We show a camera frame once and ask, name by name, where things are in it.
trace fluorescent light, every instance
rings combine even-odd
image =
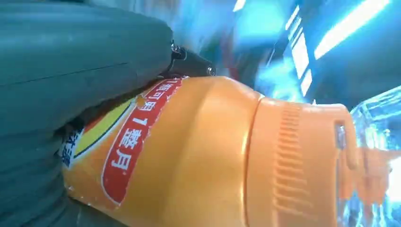
[[[245,5],[246,0],[237,0],[233,12],[237,12],[238,10],[242,9]]]
[[[298,39],[298,42],[292,49],[292,57],[294,59],[296,73],[298,79],[301,79],[306,67],[309,64],[308,51],[306,50],[305,35],[302,33]]]
[[[305,73],[305,78],[301,83],[301,90],[302,90],[302,94],[304,96],[306,95],[306,93],[307,93],[309,87],[311,86],[311,84],[312,84],[312,71],[308,70]]]
[[[296,15],[298,14],[298,12],[299,12],[299,6],[296,6],[294,12],[291,14],[288,22],[286,23],[286,30],[288,30],[288,28],[291,26],[291,24],[294,21],[294,19],[295,19]]]
[[[336,24],[324,35],[317,46],[314,55],[316,59],[321,58],[333,47],[344,41],[349,35],[366,24],[377,13],[384,9],[390,0],[366,0],[357,6],[341,22]]]
[[[301,21],[302,21],[302,18],[300,18],[300,17],[296,20],[294,27],[291,29],[291,31],[290,31],[290,33],[288,35],[288,40],[292,39],[292,37],[294,36],[296,30],[298,29],[299,25],[301,24]]]
[[[299,31],[297,32],[297,34],[296,34],[294,40],[293,40],[292,43],[291,43],[291,48],[294,48],[294,45],[296,44],[298,38],[301,36],[303,30],[304,30],[303,27],[301,27],[301,28],[299,29]]]

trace clear plastic bottle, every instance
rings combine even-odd
[[[339,200],[339,226],[401,227],[401,86],[360,103],[351,114],[362,174],[351,198]]]

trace plastic bottle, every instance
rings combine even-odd
[[[398,226],[397,92],[351,116],[224,77],[164,80],[82,116],[60,149],[66,187],[132,227]]]

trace blue light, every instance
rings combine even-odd
[[[284,24],[285,16],[280,5],[271,2],[249,2],[241,10],[236,24],[236,42],[240,42],[242,46],[255,46],[267,40],[277,40]]]
[[[237,2],[235,3],[233,12],[237,12],[238,10],[242,9],[245,5],[245,1],[246,0],[237,0]]]
[[[366,0],[357,6],[341,22],[326,33],[314,51],[316,59],[321,58],[333,47],[344,41],[353,32],[365,25],[377,13],[382,11],[390,0]]]

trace bottle cap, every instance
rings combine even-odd
[[[355,138],[343,105],[264,98],[248,158],[249,226],[336,227],[337,199],[354,191],[360,161]]]

